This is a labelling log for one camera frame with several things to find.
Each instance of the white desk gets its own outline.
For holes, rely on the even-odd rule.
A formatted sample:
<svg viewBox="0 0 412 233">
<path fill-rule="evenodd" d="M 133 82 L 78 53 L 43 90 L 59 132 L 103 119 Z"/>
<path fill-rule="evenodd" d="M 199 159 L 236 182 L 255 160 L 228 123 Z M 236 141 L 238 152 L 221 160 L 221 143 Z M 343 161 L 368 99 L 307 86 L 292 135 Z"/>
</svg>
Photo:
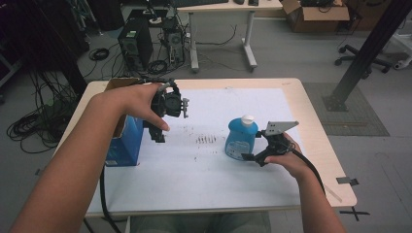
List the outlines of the white desk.
<svg viewBox="0 0 412 233">
<path fill-rule="evenodd" d="M 245 0 L 245 3 L 243 5 L 236 4 L 233 2 L 233 0 L 229 0 L 228 3 L 179 8 L 178 9 L 179 13 L 189 13 L 191 70 L 195 73 L 199 71 L 196 41 L 194 38 L 194 33 L 192 31 L 192 26 L 193 26 L 192 18 L 193 18 L 194 13 L 196 13 L 197 15 L 202 14 L 204 16 L 209 16 L 209 17 L 216 16 L 216 15 L 210 15 L 211 13 L 215 13 L 215 14 L 223 13 L 225 14 L 225 17 L 231 17 L 229 14 L 232 14 L 234 12 L 249 12 L 248 20 L 247 20 L 248 27 L 246 29 L 245 38 L 242 38 L 242 44 L 243 44 L 243 48 L 245 49 L 245 53 L 248 57 L 251 70 L 253 71 L 253 69 L 255 69 L 258 66 L 255 60 L 255 56 L 251 49 L 251 45 L 250 45 L 255 11 L 278 10 L 278 9 L 282 9 L 282 4 L 279 2 L 279 0 L 259 0 L 258 6 L 256 7 L 249 6 L 248 0 Z"/>
<path fill-rule="evenodd" d="M 189 97 L 185 96 L 186 91 L 189 93 L 189 90 L 191 92 L 198 90 L 201 93 L 202 89 L 227 90 L 228 87 L 229 90 L 276 88 L 283 91 L 289 105 L 289 109 L 285 111 L 289 111 L 292 117 L 300 122 L 292 135 L 300 139 L 298 142 L 304 148 L 305 155 L 317 167 L 326 187 L 326 197 L 329 203 L 332 207 L 349 207 L 356 204 L 357 199 L 350 185 L 339 184 L 336 181 L 336 178 L 345 177 L 345 173 L 299 80 L 177 80 L 176 83 L 184 97 Z M 78 121 L 91 96 L 104 91 L 106 84 L 107 82 L 93 82 L 87 86 L 61 142 Z M 202 117 L 197 116 L 196 112 L 192 112 L 195 109 L 193 101 L 189 102 L 189 118 Z M 211 111 L 223 107 L 216 99 L 211 98 L 211 101 L 216 106 Z M 273 101 L 273 106 L 268 108 L 276 109 L 276 107 L 276 101 Z M 174 118 L 174 122 L 185 123 L 185 120 L 188 118 Z M 140 165 L 106 170 L 107 206 L 112 215 L 133 216 L 159 213 L 210 213 L 299 208 L 295 180 L 282 167 L 270 164 L 260 168 L 254 162 L 234 160 L 226 156 L 223 149 L 214 150 L 213 148 L 213 143 L 221 144 L 220 147 L 223 147 L 224 139 L 219 137 L 213 139 L 211 133 L 201 130 L 195 132 L 196 130 L 190 128 L 190 125 L 185 128 L 173 123 L 170 126 L 172 130 L 165 133 L 165 144 L 159 145 L 144 139 L 138 161 Z M 208 124 L 203 125 L 203 128 L 208 128 Z M 179 140 L 183 141 L 184 137 L 174 135 L 173 133 L 176 133 L 177 130 L 187 130 L 188 134 L 204 133 L 204 138 L 211 139 L 212 142 L 210 145 L 207 143 L 199 144 L 198 151 L 194 151 L 192 154 L 182 152 L 179 155 L 179 152 L 183 150 L 173 149 L 173 145 L 175 142 L 179 144 Z M 228 131 L 216 133 L 226 135 Z M 146 138 L 149 138 L 148 133 L 145 132 L 145 134 Z M 199 135 L 196 135 L 193 141 L 196 141 L 198 137 Z M 263 179 L 267 179 L 268 176 L 273 177 L 273 179 L 270 181 L 251 180 L 259 176 L 262 176 Z M 222 186 L 225 182 L 229 182 L 229 185 Z M 100 195 L 97 190 L 98 188 L 86 216 L 103 216 Z"/>
</svg>

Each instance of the white cap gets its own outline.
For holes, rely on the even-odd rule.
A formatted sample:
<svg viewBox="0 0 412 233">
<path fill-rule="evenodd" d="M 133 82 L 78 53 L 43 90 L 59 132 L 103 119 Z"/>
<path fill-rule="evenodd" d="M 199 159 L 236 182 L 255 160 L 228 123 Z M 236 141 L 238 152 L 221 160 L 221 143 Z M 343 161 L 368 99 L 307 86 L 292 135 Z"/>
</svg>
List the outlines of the white cap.
<svg viewBox="0 0 412 233">
<path fill-rule="evenodd" d="M 254 123 L 254 117 L 250 115 L 244 115 L 242 116 L 242 124 L 245 127 L 251 127 L 251 125 Z"/>
</svg>

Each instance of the table leg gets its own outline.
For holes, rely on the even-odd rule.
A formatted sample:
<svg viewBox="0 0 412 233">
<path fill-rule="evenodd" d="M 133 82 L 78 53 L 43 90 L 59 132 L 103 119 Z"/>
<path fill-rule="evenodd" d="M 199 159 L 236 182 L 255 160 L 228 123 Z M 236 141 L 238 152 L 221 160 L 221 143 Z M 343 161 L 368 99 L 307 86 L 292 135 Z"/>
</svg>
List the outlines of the table leg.
<svg viewBox="0 0 412 233">
<path fill-rule="evenodd" d="M 194 73 L 199 72 L 199 62 L 197 60 L 197 49 L 196 49 L 196 41 L 194 40 L 193 34 L 193 23 L 191 23 L 193 17 L 193 13 L 189 13 L 189 32 L 190 32 L 190 62 L 191 62 L 191 71 Z"/>
<path fill-rule="evenodd" d="M 254 24 L 254 16 L 255 16 L 255 12 L 250 11 L 248 15 L 248 27 L 246 29 L 246 38 L 242 38 L 243 48 L 245 49 L 245 53 L 246 53 L 246 56 L 248 57 L 248 61 L 249 61 L 249 64 L 252 70 L 258 66 L 257 61 L 255 60 L 254 53 L 252 52 L 252 49 L 251 49 L 251 45 L 250 45 L 251 36 L 252 36 L 252 26 Z"/>
</svg>

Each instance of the desk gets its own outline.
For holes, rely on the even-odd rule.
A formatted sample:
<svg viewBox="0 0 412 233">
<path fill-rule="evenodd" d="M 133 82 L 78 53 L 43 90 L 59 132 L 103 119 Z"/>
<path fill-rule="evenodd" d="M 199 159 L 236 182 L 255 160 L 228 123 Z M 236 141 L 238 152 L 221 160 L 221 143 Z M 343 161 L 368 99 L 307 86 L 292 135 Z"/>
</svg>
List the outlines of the desk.
<svg viewBox="0 0 412 233">
<path fill-rule="evenodd" d="M 282 4 L 279 2 L 279 0 L 259 0 L 258 6 L 256 7 L 249 6 L 248 0 L 245 0 L 245 3 L 243 5 L 236 4 L 233 2 L 233 0 L 229 0 L 228 3 L 179 8 L 178 9 L 179 13 L 189 13 L 191 70 L 195 73 L 199 71 L 196 42 L 193 36 L 194 34 L 192 32 L 192 25 L 193 25 L 192 18 L 193 18 L 194 13 L 198 13 L 198 14 L 225 13 L 226 17 L 230 17 L 228 14 L 232 14 L 233 12 L 249 12 L 248 21 L 247 21 L 248 27 L 246 29 L 246 37 L 242 38 L 242 43 L 243 43 L 243 48 L 245 49 L 245 53 L 248 57 L 249 64 L 253 71 L 253 69 L 255 69 L 258 66 L 255 60 L 255 56 L 251 49 L 251 45 L 250 45 L 255 11 L 279 10 L 279 9 L 282 9 Z"/>
<path fill-rule="evenodd" d="M 299 137 L 297 140 L 304 148 L 305 155 L 312 161 L 317 167 L 319 173 L 323 179 L 326 188 L 326 197 L 332 207 L 349 207 L 354 206 L 357 202 L 356 196 L 349 184 L 339 184 L 336 178 L 345 177 L 345 173 L 330 145 L 330 142 L 326 136 L 324 129 L 309 101 L 308 96 L 298 79 L 245 79 L 245 80 L 177 80 L 178 87 L 181 89 L 183 96 L 185 97 L 186 91 L 202 91 L 204 89 L 268 89 L 273 88 L 281 90 L 286 98 L 287 105 L 289 105 L 290 113 L 292 117 L 300 122 L 295 128 L 295 132 L 292 135 Z M 104 91 L 107 82 L 92 82 L 87 86 L 86 92 L 76 109 L 60 144 L 64 141 L 76 122 L 79 120 L 88 100 L 96 93 Z M 190 111 L 190 106 L 193 107 L 195 103 L 190 100 L 189 102 L 189 118 L 195 117 L 195 113 Z M 218 102 L 214 102 L 216 108 L 220 107 Z M 169 147 L 173 139 L 178 137 L 170 137 L 167 134 L 173 132 L 174 126 L 170 125 L 172 130 L 166 133 L 166 143 L 163 146 Z M 143 148 L 143 145 L 149 144 L 149 148 Z M 237 171 L 231 171 L 230 174 L 224 174 L 232 176 L 234 187 L 219 186 L 220 181 L 215 183 L 182 183 L 177 181 L 176 178 L 186 179 L 193 181 L 196 179 L 202 179 L 201 176 L 210 174 L 211 177 L 215 176 L 214 171 L 222 169 L 220 164 L 214 164 L 209 167 L 210 170 L 203 169 L 197 171 L 195 174 L 182 174 L 184 171 L 176 170 L 173 173 L 164 174 L 170 166 L 180 167 L 180 161 L 168 160 L 167 162 L 156 162 L 160 160 L 167 160 L 170 157 L 177 157 L 176 154 L 172 154 L 174 151 L 165 150 L 161 154 L 151 154 L 149 157 L 145 157 L 144 154 L 151 153 L 157 150 L 156 147 L 161 147 L 153 141 L 142 141 L 141 152 L 139 155 L 139 161 L 141 164 L 136 167 L 125 168 L 108 168 L 106 169 L 106 198 L 109 211 L 114 216 L 133 216 L 142 214 L 166 214 L 166 213 L 211 213 L 211 212 L 236 212 L 236 211 L 264 211 L 264 210 L 282 210 L 282 209 L 298 209 L 299 197 L 297 193 L 297 187 L 295 180 L 289 175 L 289 173 L 282 167 L 277 165 L 266 165 L 263 168 L 259 168 L 256 163 L 237 161 L 226 156 L 222 151 L 216 153 L 210 152 L 214 159 L 220 159 L 229 161 L 230 166 L 238 166 Z M 193 154 L 191 159 L 192 168 L 195 169 L 202 162 L 202 157 L 197 156 L 197 163 L 195 161 L 196 155 Z M 154 176 L 148 177 L 151 169 L 156 168 L 157 172 Z M 247 178 L 249 175 L 245 174 L 245 171 L 251 172 L 251 177 L 257 173 L 264 173 L 263 175 L 273 176 L 274 182 L 277 183 L 262 183 L 261 181 L 239 181 L 237 176 L 243 176 Z M 145 180 L 143 183 L 139 183 L 139 186 L 134 186 L 133 183 L 138 182 L 139 179 Z M 170 186 L 173 183 L 175 188 L 164 189 L 164 185 Z M 276 185 L 282 185 L 284 190 L 270 189 Z M 100 195 L 98 188 L 94 194 L 93 200 L 87 211 L 86 216 L 102 216 L 100 207 Z M 210 199 L 209 195 L 220 194 L 220 199 Z M 244 199 L 236 199 L 230 195 L 241 195 Z"/>
</svg>

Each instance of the floor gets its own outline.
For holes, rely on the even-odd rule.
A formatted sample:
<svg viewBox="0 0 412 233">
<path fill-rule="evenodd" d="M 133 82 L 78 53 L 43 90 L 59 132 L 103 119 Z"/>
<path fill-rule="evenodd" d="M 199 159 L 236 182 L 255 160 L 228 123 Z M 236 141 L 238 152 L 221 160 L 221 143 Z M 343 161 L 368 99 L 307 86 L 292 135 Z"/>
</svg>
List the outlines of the floor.
<svg viewBox="0 0 412 233">
<path fill-rule="evenodd" d="M 89 34 L 90 48 L 108 48 L 117 42 L 116 31 L 104 36 Z M 155 40 L 157 29 L 152 29 Z M 202 28 L 196 32 L 202 42 L 222 42 L 233 34 L 230 25 Z M 340 45 L 350 44 L 359 48 L 367 32 L 353 35 L 335 33 L 291 33 L 287 23 L 281 19 L 257 18 L 251 45 L 258 67 L 250 72 L 240 47 L 245 34 L 245 25 L 238 25 L 236 34 L 224 46 L 199 46 L 200 72 L 194 74 L 185 65 L 165 77 L 176 79 L 231 79 L 231 78 L 299 78 L 307 83 L 338 83 L 349 67 L 349 62 L 335 66 Z M 381 57 L 397 62 L 406 55 L 402 50 L 388 46 Z M 88 82 L 108 80 L 113 60 L 106 65 L 98 62 Z M 94 63 L 87 55 L 79 58 L 83 74 L 88 73 Z M 115 65 L 119 68 L 120 60 Z M 391 69 L 388 74 L 373 66 L 373 72 L 358 84 L 361 92 L 384 123 L 390 137 L 342 137 L 329 136 L 329 140 L 342 164 L 346 175 L 357 179 L 353 186 L 358 197 L 357 212 L 368 215 L 339 214 L 351 208 L 336 210 L 348 232 L 412 232 L 412 67 L 403 70 Z M 7 127 L 15 120 L 34 110 L 34 88 L 24 71 L 11 78 L 2 88 L 5 103 L 0 106 L 0 232 L 7 232 L 16 218 L 24 200 L 38 180 L 35 173 L 44 168 L 51 159 L 52 151 L 28 154 L 19 144 L 6 135 Z M 34 137 L 25 142 L 27 147 L 40 147 Z M 271 212 L 272 232 L 303 232 L 300 211 Z M 199 232 L 202 217 L 188 217 L 188 224 Z M 112 232 L 109 224 L 100 218 L 89 219 L 95 232 Z M 124 229 L 124 222 L 119 223 Z M 88 232 L 83 225 L 81 232 Z"/>
</svg>

